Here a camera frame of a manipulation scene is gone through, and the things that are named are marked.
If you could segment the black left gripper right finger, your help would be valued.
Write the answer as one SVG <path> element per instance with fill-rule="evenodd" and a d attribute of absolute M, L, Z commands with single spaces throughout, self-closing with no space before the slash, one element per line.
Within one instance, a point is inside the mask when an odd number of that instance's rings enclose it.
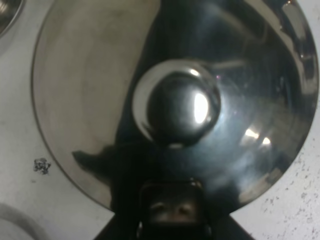
<path fill-rule="evenodd" d="M 253 240 L 230 215 L 214 219 L 210 226 L 210 240 Z"/>

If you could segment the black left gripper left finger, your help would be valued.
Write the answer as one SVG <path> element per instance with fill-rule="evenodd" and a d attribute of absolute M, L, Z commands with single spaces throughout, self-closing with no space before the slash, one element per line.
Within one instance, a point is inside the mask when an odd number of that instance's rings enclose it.
<path fill-rule="evenodd" d="M 136 218 L 115 214 L 94 240 L 134 240 L 137 228 Z"/>

